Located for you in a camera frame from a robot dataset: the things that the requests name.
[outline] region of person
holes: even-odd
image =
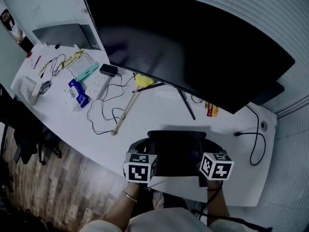
[[[220,187],[218,181],[208,181],[208,199]],[[140,185],[129,183],[123,196],[116,202],[103,220],[95,220],[86,224],[80,232],[245,232],[242,224],[223,219],[208,218],[207,226],[191,212],[178,206],[148,211],[136,217],[132,216],[136,205],[144,203],[139,199]],[[208,214],[229,216],[222,189],[208,205]]]
[[[34,45],[27,36],[23,37],[23,31],[15,23],[13,17],[7,9],[2,12],[1,20],[5,27],[8,29],[8,31],[12,34],[16,42],[21,46],[21,48],[23,48],[27,53],[29,53],[34,47]]]

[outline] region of mint green object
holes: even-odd
[[[77,82],[83,81],[87,78],[92,72],[94,72],[99,67],[98,62],[94,62],[90,65],[83,73],[81,73],[78,77],[75,78]]]

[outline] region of dark pants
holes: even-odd
[[[24,37],[23,41],[21,43],[19,43],[20,47],[23,48],[27,53],[29,53],[34,45],[32,44],[32,42],[30,41],[30,39],[28,39],[27,36]]]
[[[163,197],[164,197],[163,208],[181,207],[184,209],[188,209],[183,198],[179,198],[167,193],[163,193]],[[140,190],[137,196],[137,201],[138,202],[134,205],[131,218],[146,213],[148,211],[154,210],[152,190],[151,191],[147,191],[145,189]]]

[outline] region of power adapter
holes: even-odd
[[[113,65],[103,64],[100,68],[100,73],[107,76],[115,77],[118,73],[118,68]]]

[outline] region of wooden stick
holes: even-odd
[[[115,136],[115,135],[117,134],[118,129],[119,129],[120,125],[121,125],[121,122],[122,122],[123,119],[125,118],[126,112],[127,112],[128,108],[129,108],[129,106],[131,105],[131,103],[132,103],[132,101],[133,101],[135,95],[137,94],[137,91],[139,90],[139,88],[140,88],[140,86],[138,85],[138,86],[136,87],[136,89],[135,89],[135,91],[134,91],[134,93],[133,93],[131,99],[129,100],[128,104],[126,105],[126,108],[125,108],[125,110],[123,111],[123,113],[122,113],[122,115],[121,115],[121,117],[120,117],[120,120],[118,121],[118,123],[117,123],[115,129],[111,131],[111,135],[112,135],[112,136]]]

